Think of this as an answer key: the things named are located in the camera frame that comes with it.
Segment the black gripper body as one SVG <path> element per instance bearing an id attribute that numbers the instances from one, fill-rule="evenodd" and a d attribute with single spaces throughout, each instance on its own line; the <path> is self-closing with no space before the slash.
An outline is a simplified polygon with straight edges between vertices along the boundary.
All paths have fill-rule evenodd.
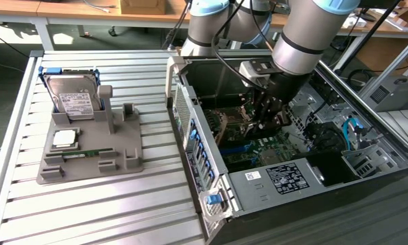
<path id="1" fill-rule="evenodd" d="M 268 77 L 259 78 L 258 83 L 264 88 L 264 101 L 290 103 L 311 77 L 311 73 L 292 75 L 287 72 L 278 72 L 271 73 Z"/>

